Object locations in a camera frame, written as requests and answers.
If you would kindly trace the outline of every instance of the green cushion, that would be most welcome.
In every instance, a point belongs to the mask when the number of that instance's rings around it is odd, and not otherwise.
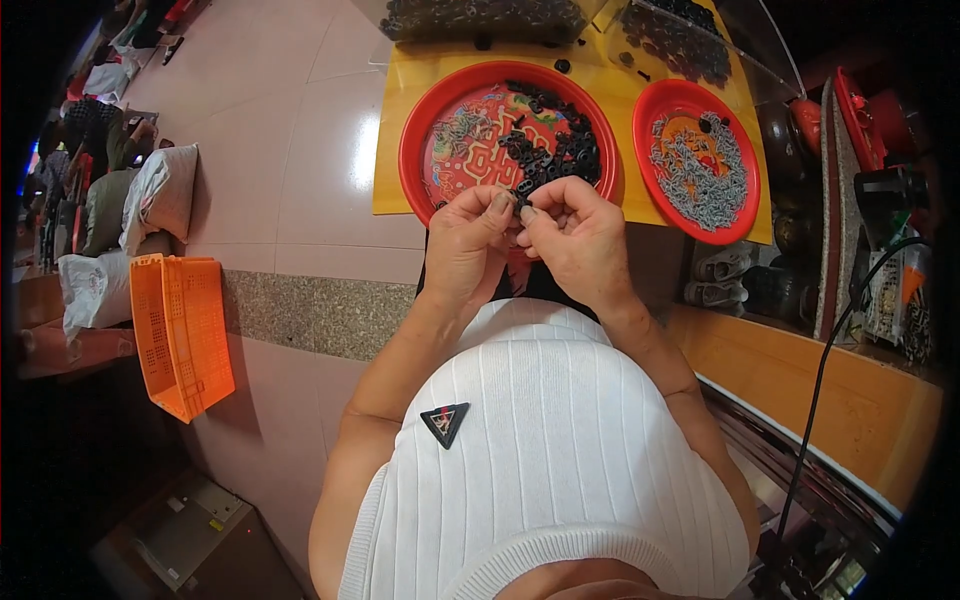
[[[84,256],[96,257],[120,246],[124,203],[131,181],[139,172],[139,169],[113,171],[90,184],[86,191]]]

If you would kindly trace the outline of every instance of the wooden cabinet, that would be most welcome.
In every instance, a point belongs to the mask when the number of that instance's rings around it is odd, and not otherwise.
[[[675,306],[668,335],[694,371],[804,434],[822,342]],[[810,443],[900,510],[923,475],[943,391],[843,348],[830,351]]]

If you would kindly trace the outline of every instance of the clear acrylic container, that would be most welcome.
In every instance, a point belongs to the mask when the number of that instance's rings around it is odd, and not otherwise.
[[[391,41],[576,41],[607,0],[352,0]]]
[[[797,67],[762,0],[616,0],[607,56],[638,77],[687,79],[733,110],[805,97]]]

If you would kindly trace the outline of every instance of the granite tile border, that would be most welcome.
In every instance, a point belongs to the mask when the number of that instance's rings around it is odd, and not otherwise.
[[[227,332],[314,350],[316,277],[224,270]]]
[[[417,286],[353,279],[319,279],[315,350],[369,361],[394,335],[413,304]]]
[[[370,361],[394,335],[417,287],[398,283],[223,271],[227,332]]]

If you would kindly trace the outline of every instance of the pink tile floor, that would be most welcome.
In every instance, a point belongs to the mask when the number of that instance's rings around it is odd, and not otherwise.
[[[382,36],[349,0],[214,0],[122,101],[200,144],[187,253],[227,269],[416,283],[423,227],[371,215]]]
[[[373,217],[385,76],[349,0],[213,0],[122,102],[198,142],[188,255],[225,269],[415,283],[423,227]],[[304,590],[326,455],[365,363],[230,336],[237,392],[182,428],[194,460],[255,505]]]

